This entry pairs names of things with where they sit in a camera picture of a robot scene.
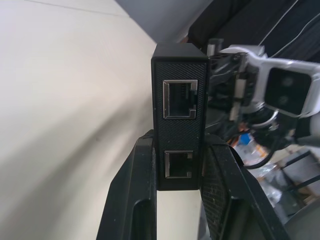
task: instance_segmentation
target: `floor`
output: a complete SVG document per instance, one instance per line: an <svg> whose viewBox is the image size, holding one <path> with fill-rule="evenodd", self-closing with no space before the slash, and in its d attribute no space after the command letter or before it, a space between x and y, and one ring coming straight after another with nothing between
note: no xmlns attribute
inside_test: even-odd
<svg viewBox="0 0 320 240"><path fill-rule="evenodd" d="M156 44L114 0L0 1L0 239L94 240L152 128ZM197 239L198 191L158 193L158 240Z"/></svg>

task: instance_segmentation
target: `port opening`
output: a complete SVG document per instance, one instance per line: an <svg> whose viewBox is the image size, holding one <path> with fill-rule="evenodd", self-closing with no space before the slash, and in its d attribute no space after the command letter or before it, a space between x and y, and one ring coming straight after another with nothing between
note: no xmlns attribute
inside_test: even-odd
<svg viewBox="0 0 320 240"><path fill-rule="evenodd" d="M195 119L198 80L163 81L163 118Z"/></svg>
<svg viewBox="0 0 320 240"><path fill-rule="evenodd" d="M165 151L165 178L190 179L192 177L193 151Z"/></svg>

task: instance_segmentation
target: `black holder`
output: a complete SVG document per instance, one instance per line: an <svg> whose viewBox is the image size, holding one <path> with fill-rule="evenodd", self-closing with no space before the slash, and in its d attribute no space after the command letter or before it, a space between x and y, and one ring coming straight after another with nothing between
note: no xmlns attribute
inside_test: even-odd
<svg viewBox="0 0 320 240"><path fill-rule="evenodd" d="M215 135L205 139L200 184L211 239L289 240L258 181ZM156 240L157 172L153 131L140 137L113 179L97 240Z"/></svg>

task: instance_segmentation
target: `black fabric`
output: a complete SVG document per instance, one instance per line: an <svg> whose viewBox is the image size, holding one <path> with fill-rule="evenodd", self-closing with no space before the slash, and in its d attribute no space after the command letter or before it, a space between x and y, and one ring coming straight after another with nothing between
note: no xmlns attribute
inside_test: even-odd
<svg viewBox="0 0 320 240"><path fill-rule="evenodd" d="M189 29L189 41L203 48L210 38L232 44L258 45L295 0L213 0ZM272 56L320 12L319 0L299 0L262 45ZM320 62L320 16L276 57Z"/></svg>

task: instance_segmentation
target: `white robot part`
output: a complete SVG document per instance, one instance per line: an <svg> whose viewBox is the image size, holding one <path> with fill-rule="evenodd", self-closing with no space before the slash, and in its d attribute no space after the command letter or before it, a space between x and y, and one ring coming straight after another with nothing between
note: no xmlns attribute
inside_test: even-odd
<svg viewBox="0 0 320 240"><path fill-rule="evenodd" d="M272 105L266 104L266 107L295 118L306 118L320 112L320 64L281 58L267 58L265 55L257 56L253 51L239 46L229 47L220 52L226 54L247 53L248 64L258 68L258 77L252 99L253 103L265 101L270 71L277 68L309 75L311 77L311 85L300 114L293 114Z"/></svg>

